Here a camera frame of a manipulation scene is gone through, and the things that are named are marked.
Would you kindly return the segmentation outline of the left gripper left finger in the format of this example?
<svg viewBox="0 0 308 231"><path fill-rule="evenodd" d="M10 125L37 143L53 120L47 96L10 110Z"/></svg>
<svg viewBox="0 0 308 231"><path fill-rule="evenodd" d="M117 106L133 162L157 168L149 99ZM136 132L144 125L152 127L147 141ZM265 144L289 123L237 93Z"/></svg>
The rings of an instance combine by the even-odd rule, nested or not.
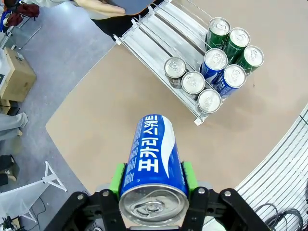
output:
<svg viewBox="0 0 308 231"><path fill-rule="evenodd" d="M125 170L125 163L118 164L110 185L92 195L72 193L45 230L84 231L101 218L105 231L125 231L127 228L119 209L120 187Z"/></svg>

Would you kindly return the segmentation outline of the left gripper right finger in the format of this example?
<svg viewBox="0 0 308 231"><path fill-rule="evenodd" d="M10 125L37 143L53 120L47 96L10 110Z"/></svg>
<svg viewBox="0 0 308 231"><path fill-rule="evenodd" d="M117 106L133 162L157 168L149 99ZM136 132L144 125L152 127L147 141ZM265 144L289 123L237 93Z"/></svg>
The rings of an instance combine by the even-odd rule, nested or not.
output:
<svg viewBox="0 0 308 231"><path fill-rule="evenodd" d="M217 193L199 186L192 164L183 161L181 167L189 200L181 231L201 231L206 217L214 218L227 231L267 230L267 225L235 189Z"/></svg>

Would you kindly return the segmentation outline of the person's right hand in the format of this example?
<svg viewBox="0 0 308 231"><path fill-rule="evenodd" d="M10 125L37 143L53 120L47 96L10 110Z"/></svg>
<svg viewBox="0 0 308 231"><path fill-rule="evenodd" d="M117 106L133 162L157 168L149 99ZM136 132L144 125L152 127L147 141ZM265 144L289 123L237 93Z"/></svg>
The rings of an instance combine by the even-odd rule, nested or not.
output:
<svg viewBox="0 0 308 231"><path fill-rule="evenodd" d="M75 3L80 7L88 10L96 11L102 14L124 15L125 10L121 7L103 3L100 0L75 0Z"/></svg>

